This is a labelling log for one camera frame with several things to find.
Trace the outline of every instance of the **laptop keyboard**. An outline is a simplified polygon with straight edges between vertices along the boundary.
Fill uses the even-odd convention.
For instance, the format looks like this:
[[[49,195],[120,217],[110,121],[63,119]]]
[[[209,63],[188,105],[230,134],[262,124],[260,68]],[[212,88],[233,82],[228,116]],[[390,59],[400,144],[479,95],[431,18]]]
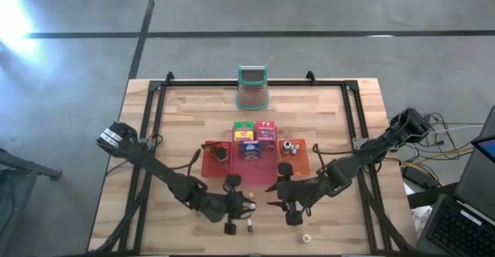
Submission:
[[[479,226],[461,214],[461,205],[451,199],[445,201],[439,212],[441,213],[439,213],[436,226],[427,234],[427,238],[432,242],[453,255],[495,256],[493,226]]]

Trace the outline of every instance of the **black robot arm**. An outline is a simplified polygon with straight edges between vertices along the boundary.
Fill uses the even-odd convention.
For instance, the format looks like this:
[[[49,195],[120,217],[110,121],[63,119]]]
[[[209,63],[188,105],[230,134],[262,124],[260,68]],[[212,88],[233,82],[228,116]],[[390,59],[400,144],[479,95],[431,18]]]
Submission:
[[[254,202],[247,199],[242,192],[235,190],[235,187],[241,183],[241,178],[238,175],[227,176],[224,184],[224,186],[229,187],[227,194],[208,193],[208,186],[201,180],[194,176],[176,173],[157,160],[146,142],[141,142],[138,139],[136,130],[125,123],[114,122],[101,133],[97,139],[97,144],[110,155],[125,158],[130,163],[139,165],[153,176],[158,177],[166,183],[175,199],[189,209],[203,213],[211,222],[222,220],[225,214],[228,214],[230,221],[253,211],[244,207],[243,203]],[[193,158],[197,159],[199,153],[198,150]]]
[[[334,159],[316,171],[316,177],[293,181],[292,166],[279,163],[281,176],[267,189],[277,191],[281,201],[268,204],[281,207],[285,211],[288,225],[302,224],[302,214],[311,215],[311,207],[323,196],[335,197],[348,188],[357,171],[363,166],[379,163],[393,147],[401,147],[407,142],[420,142],[427,136],[430,125],[415,109],[408,108],[391,120],[385,133],[376,139],[365,142],[352,156]],[[301,204],[296,209],[296,202]]]

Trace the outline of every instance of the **gray floor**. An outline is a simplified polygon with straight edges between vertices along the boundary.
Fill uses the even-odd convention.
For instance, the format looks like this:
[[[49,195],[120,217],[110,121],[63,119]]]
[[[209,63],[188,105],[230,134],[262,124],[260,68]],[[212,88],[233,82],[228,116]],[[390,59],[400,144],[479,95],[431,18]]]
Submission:
[[[40,178],[11,256],[84,252],[108,155],[96,136],[118,118],[137,39],[11,39],[32,33],[138,32],[148,0],[7,0],[0,24],[0,147],[63,169]],[[157,0],[150,31],[495,29],[495,0]],[[378,77],[389,115],[412,106],[447,122],[484,122],[495,104],[495,37],[148,39],[138,78]],[[480,130],[452,132],[463,144]],[[407,158],[411,151],[401,150]],[[445,183],[466,159],[432,162]]]

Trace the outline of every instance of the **green box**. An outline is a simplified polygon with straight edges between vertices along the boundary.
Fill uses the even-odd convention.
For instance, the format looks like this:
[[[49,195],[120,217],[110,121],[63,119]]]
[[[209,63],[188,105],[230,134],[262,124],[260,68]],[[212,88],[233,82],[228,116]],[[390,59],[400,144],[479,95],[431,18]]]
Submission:
[[[234,131],[254,131],[254,124],[249,122],[234,122]]]

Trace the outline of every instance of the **blue box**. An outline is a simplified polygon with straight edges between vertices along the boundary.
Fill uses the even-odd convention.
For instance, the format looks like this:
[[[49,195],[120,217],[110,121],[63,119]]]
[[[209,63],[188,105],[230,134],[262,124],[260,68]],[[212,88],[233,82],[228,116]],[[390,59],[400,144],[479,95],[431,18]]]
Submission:
[[[261,158],[261,146],[258,141],[242,142],[242,158],[244,160],[258,160]]]

